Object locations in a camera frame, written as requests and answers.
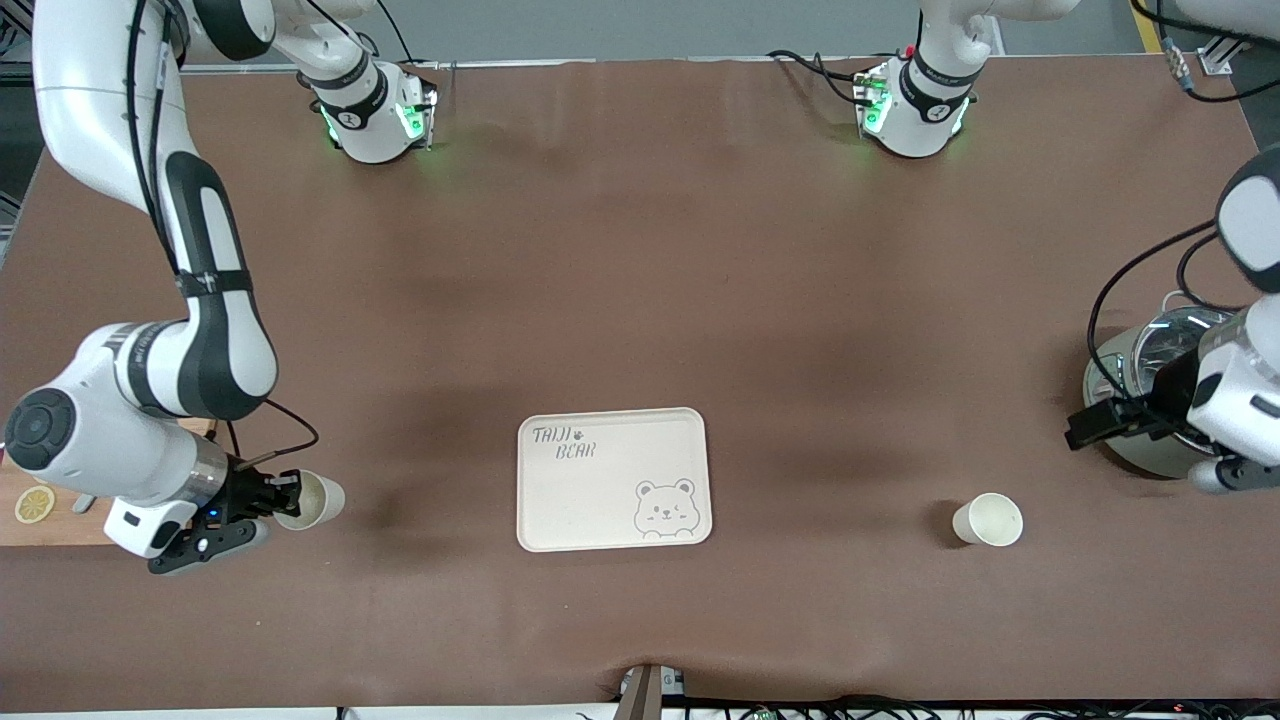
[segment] metal pot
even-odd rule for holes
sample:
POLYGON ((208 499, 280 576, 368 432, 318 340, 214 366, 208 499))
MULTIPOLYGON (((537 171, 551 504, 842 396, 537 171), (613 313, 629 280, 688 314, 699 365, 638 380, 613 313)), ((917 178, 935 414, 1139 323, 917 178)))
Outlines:
MULTIPOLYGON (((1151 392, 1156 373, 1184 352, 1199 346, 1204 333, 1231 319, 1229 313, 1219 313, 1199 306, 1169 309, 1165 296, 1160 315, 1144 325, 1129 328, 1098 347, 1102 364, 1129 395, 1137 397, 1151 392)), ((1117 395, 1098 368, 1089 361, 1084 369, 1084 404, 1094 405, 1117 395)), ((1166 478, 1185 478, 1192 465, 1213 456, 1213 450, 1184 434, 1151 439, 1148 436, 1117 437, 1106 441, 1111 450, 1126 461, 1166 478)))

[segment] paper cup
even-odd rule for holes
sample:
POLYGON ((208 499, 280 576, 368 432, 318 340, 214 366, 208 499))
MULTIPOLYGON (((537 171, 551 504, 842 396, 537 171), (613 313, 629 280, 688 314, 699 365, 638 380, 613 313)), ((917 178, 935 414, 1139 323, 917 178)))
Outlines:
POLYGON ((347 493, 342 486, 323 478, 311 470, 298 470, 302 478, 302 489, 298 492, 298 507, 301 514, 297 518, 275 512, 275 521, 287 530, 306 530, 328 523, 342 512, 347 503, 347 493))
POLYGON ((984 492, 956 510, 951 527, 969 544, 1005 547, 1023 536, 1023 512, 998 492, 984 492))

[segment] table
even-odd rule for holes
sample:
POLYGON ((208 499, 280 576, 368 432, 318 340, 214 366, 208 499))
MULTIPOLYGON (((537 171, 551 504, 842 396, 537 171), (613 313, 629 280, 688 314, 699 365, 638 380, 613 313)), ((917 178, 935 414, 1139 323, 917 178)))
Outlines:
MULTIPOLYGON (((297 461, 347 511, 177 579, 0 551, 0 708, 590 701, 644 661, 744 697, 1280 693, 1280 493, 1197 496, 1061 437, 1094 293, 1210 217, 1256 151, 1238 108, 1158 56, 998 59, 910 161, 795 67, 436 77, 436 150, 384 167, 330 150, 289 76, 187 82, 274 397, 324 436, 297 461), (526 416, 676 405, 707 420, 705 543, 517 546, 526 416), (1016 546, 948 539, 984 491, 1021 505, 1016 546)), ((154 242, 42 164, 0 275, 4 404, 90 329, 182 313, 154 242)), ((1217 249, 1190 282, 1248 299, 1217 249)))

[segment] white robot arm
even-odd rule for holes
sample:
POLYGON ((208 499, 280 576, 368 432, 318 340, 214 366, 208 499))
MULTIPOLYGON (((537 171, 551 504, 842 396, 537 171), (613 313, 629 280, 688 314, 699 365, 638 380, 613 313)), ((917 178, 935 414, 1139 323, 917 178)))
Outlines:
POLYGON ((892 58, 855 77, 861 132, 905 158, 942 150, 969 106, 991 45, 980 38, 983 15, 1056 20, 1079 0, 920 0, 920 38, 910 58, 892 58))
MULTIPOLYGON (((1224 33, 1280 38, 1271 1, 1178 0, 1194 20, 1224 33)), ((1070 418, 1073 448, 1112 437, 1170 430, 1202 437, 1219 456, 1188 477, 1226 493, 1280 487, 1280 146, 1263 150, 1228 182, 1215 215, 1228 254, 1261 300, 1208 329, 1198 346, 1156 374, 1142 397, 1108 398, 1070 418)))
POLYGON ((269 47, 293 60, 320 100, 334 145, 353 160, 387 163, 431 145, 435 87, 374 60, 343 23, 374 9, 375 0, 183 1, 193 10, 193 42, 207 42, 232 60, 269 47))
MULTIPOLYGON (((253 17, 251 0, 232 5, 253 17)), ((244 45, 270 37, 270 17, 260 19, 241 24, 244 45)), ((259 518, 300 515, 303 491, 300 473, 264 475, 175 421, 241 419, 276 379, 227 191, 187 131, 177 58, 189 27, 173 0, 42 0, 36 12, 36 102, 50 154, 152 215, 188 316, 90 333, 5 424, 19 468, 115 497, 104 530, 157 574, 260 543, 259 518)))

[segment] black cable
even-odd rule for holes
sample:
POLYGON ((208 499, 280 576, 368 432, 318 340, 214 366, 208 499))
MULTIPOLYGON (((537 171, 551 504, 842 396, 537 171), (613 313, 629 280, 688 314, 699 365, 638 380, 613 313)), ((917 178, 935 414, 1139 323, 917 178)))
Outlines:
POLYGON ((1170 17, 1162 14, 1162 13, 1152 13, 1151 10, 1147 9, 1146 5, 1143 5, 1140 3, 1140 0, 1129 0, 1129 5, 1133 8, 1133 10, 1135 13, 1138 13, 1139 15, 1142 15, 1142 17, 1147 18, 1148 20, 1156 23, 1157 26, 1165 24, 1165 26, 1169 26, 1169 27, 1175 27, 1178 29, 1185 29, 1185 31, 1189 31, 1189 32, 1203 32, 1203 33, 1207 33, 1207 35, 1216 35, 1216 36, 1222 36, 1222 37, 1231 37, 1231 38, 1235 38, 1235 40, 1245 40, 1248 42, 1252 42, 1254 45, 1260 45, 1262 47, 1271 47, 1272 50, 1280 50, 1280 41, 1275 41, 1275 40, 1271 40, 1268 37, 1262 37, 1262 36, 1257 36, 1257 35, 1249 35, 1247 32, 1236 32, 1234 29, 1226 29, 1226 28, 1212 27, 1212 26, 1203 26, 1203 24, 1199 24, 1199 23, 1190 23, 1190 22, 1185 22, 1185 20, 1174 19, 1174 18, 1170 18, 1170 17))
POLYGON ((232 438, 232 452, 239 457, 239 438, 236 437, 236 424, 230 420, 227 420, 227 437, 232 438))
POLYGON ((124 65, 124 105, 125 114, 129 115, 129 147, 133 151, 133 169, 138 173, 138 188, 142 191, 142 201, 146 205, 147 218, 155 228, 160 245, 164 247, 165 259, 169 268, 178 274, 178 259, 173 254, 173 247, 165 240, 164 225, 157 220, 155 199, 147 183, 147 172, 142 163, 142 141, 138 137, 138 99, 137 99, 137 68, 138 60, 138 35, 142 32, 142 13, 148 0, 137 0, 133 6, 133 24, 129 28, 129 45, 124 65))
POLYGON ((302 415, 298 415, 293 410, 289 410, 288 407, 280 405, 279 402, 271 400, 270 397, 265 398, 262 402, 270 405, 271 407, 275 407, 280 413, 288 415, 294 423, 297 423, 297 424, 302 425, 303 428, 306 428, 306 430, 308 433, 311 433, 311 439, 308 439, 308 441, 306 441, 303 443, 300 443, 300 445, 292 445, 292 446, 282 448, 282 450, 273 450, 270 452, 265 452, 262 455, 259 455, 257 457, 253 457, 251 460, 246 460, 244 462, 241 462, 239 465, 236 466, 237 471, 238 470, 247 470, 250 468, 261 465, 262 462, 266 462, 268 460, 274 460, 276 457, 283 457, 284 455, 291 455, 293 452, 298 452, 298 451, 306 450, 308 447, 312 447, 315 443, 320 442, 320 432, 315 429, 315 425, 312 425, 311 423, 306 421, 306 419, 302 418, 302 415))
MULTIPOLYGON (((169 31, 173 29, 169 19, 172 15, 169 10, 165 9, 164 18, 160 29, 160 45, 161 47, 169 44, 169 31)), ((160 55, 160 61, 164 63, 165 54, 160 55)), ((156 172, 156 165, 159 163, 157 155, 160 152, 160 113, 164 111, 164 82, 160 79, 160 74, 165 73, 168 68, 164 65, 156 67, 156 97, 151 104, 151 147, 147 150, 147 170, 151 174, 151 200, 156 205, 155 225, 156 233, 160 236, 160 245, 169 250, 170 255, 177 252, 169 240, 169 225, 165 224, 164 209, 160 206, 160 173, 156 172)), ((177 258, 173 263, 173 273, 178 274, 177 258)))
POLYGON ((392 17, 390 10, 387 9, 387 4, 383 3, 383 0, 378 0, 378 6, 381 8, 383 14, 387 15, 387 22, 392 23, 392 29, 396 31, 396 40, 401 41, 401 50, 404 51, 404 61, 406 63, 417 61, 416 58, 413 58, 413 54, 408 51, 408 44, 404 42, 404 36, 401 35, 399 24, 396 22, 396 18, 392 17))
POLYGON ((1235 102, 1236 100, 1244 100, 1247 97, 1253 97, 1254 95, 1261 95, 1271 88, 1280 87, 1280 77, 1265 82, 1257 87, 1251 87, 1243 92, 1236 92, 1235 95, 1201 95, 1196 92, 1196 88, 1188 90, 1187 95, 1201 102, 1235 102))
MULTIPOLYGON (((1137 3, 1137 1, 1138 0, 1130 0, 1130 3, 1137 3)), ((1155 13, 1144 10, 1146 8, 1142 8, 1139 13, 1142 13, 1143 17, 1149 19, 1156 26, 1156 35, 1160 36, 1161 45, 1164 45, 1164 42, 1169 40, 1169 29, 1165 27, 1165 24, 1171 22, 1171 18, 1165 15, 1165 0, 1156 0, 1155 13)), ((1210 35, 1222 36, 1222 37, 1236 37, 1234 35, 1230 35, 1225 29, 1216 29, 1204 26, 1199 27, 1201 29, 1198 32, 1208 32, 1210 35)), ((1280 86, 1280 78, 1262 83, 1257 87, 1245 90, 1243 92, 1236 92, 1235 95, 1201 95, 1199 92, 1196 91, 1194 87, 1184 90, 1183 92, 1185 92, 1188 97, 1193 100, 1199 100, 1201 102, 1235 102, 1238 100, 1253 97, 1254 95, 1261 95, 1277 86, 1280 86)))
MULTIPOLYGON (((1098 296, 1093 301, 1093 309, 1089 311, 1089 328, 1085 332, 1084 341, 1085 341, 1085 343, 1089 347, 1089 359, 1093 361, 1093 365, 1098 369, 1100 373, 1102 373, 1102 377, 1108 383, 1111 383, 1111 387, 1114 387, 1115 391, 1117 393, 1120 393, 1120 396, 1123 398, 1125 398, 1125 400, 1133 400, 1133 395, 1129 392, 1129 388, 1126 388, 1119 379, 1116 379, 1115 377, 1111 375, 1111 370, 1107 370, 1106 365, 1102 364, 1102 357, 1098 355, 1098 338, 1097 338, 1097 333, 1098 333, 1098 315, 1102 314, 1102 304, 1106 302, 1107 295, 1110 295, 1111 288, 1114 288, 1116 286, 1116 283, 1120 282, 1121 278, 1124 278, 1126 274, 1129 274, 1129 272, 1133 270, 1134 268, 1137 268, 1143 260, 1147 260, 1148 258, 1151 258, 1152 255, 1160 252, 1161 250, 1166 250, 1169 247, 1172 247, 1174 245, 1178 245, 1179 242, 1187 240, 1188 237, 1192 237, 1193 234, 1202 233, 1202 232, 1204 232, 1204 231, 1207 231, 1207 229, 1210 229, 1212 227, 1213 227, 1213 220, 1204 220, 1203 223, 1199 223, 1198 225, 1196 225, 1196 227, 1193 227, 1190 229, 1185 229, 1185 231, 1175 234, 1174 237, 1164 240, 1164 241, 1156 243, 1155 246, 1144 250, 1137 258, 1134 258, 1133 260, 1129 260, 1128 263, 1124 264, 1124 266, 1121 266, 1119 270, 1116 270, 1115 274, 1112 274, 1111 278, 1106 282, 1106 284, 1102 286, 1102 290, 1098 291, 1098 296)), ((1147 410, 1146 405, 1142 405, 1142 407, 1143 407, 1143 411, 1147 413, 1151 418, 1157 419, 1164 425, 1170 425, 1170 423, 1167 420, 1165 420, 1165 419, 1162 419, 1162 418, 1152 414, 1149 410, 1147 410)), ((1024 720, 1036 720, 1036 719, 1034 717, 1027 717, 1024 720)))
POLYGON ((861 97, 854 97, 852 95, 845 95, 844 92, 840 91, 838 87, 836 87, 836 81, 832 79, 831 73, 827 70, 827 65, 824 65, 822 63, 822 54, 814 53, 813 54, 813 61, 814 61, 814 64, 818 65, 818 70, 822 72, 822 77, 827 78, 827 85, 831 87, 831 91, 835 92, 841 100, 844 100, 845 102, 850 102, 852 105, 861 105, 863 108, 870 108, 872 106, 872 101, 870 100, 864 100, 861 97))
MULTIPOLYGON (((806 70, 809 70, 812 73, 823 74, 822 68, 819 68, 818 65, 810 63, 806 58, 801 58, 800 55, 797 55, 797 54, 795 54, 795 53, 792 53, 790 50, 774 50, 773 53, 768 54, 768 58, 774 58, 774 59, 777 59, 777 58, 786 58, 788 60, 795 60, 796 64, 799 64, 801 68, 804 68, 804 69, 806 69, 806 70)), ((854 82, 854 76, 851 76, 851 74, 832 73, 829 70, 827 72, 827 74, 831 76, 835 79, 842 79, 842 81, 846 81, 846 82, 854 82)))
POLYGON ((1178 281, 1178 290, 1181 291, 1184 296, 1187 296, 1187 300, 1190 300, 1196 305, 1199 305, 1206 310, 1216 310, 1219 313, 1239 313, 1240 310, 1244 310, 1243 305, 1216 305, 1193 292, 1192 288, 1187 284, 1187 265, 1188 263, 1192 261, 1192 256, 1196 255, 1196 252, 1201 247, 1204 247, 1206 245, 1217 240, 1217 237, 1219 237, 1217 232, 1211 232, 1204 237, 1197 240, 1196 242, 1190 243, 1190 246, 1188 246, 1187 250, 1183 252, 1181 259, 1178 260, 1178 270, 1174 273, 1174 278, 1178 281))

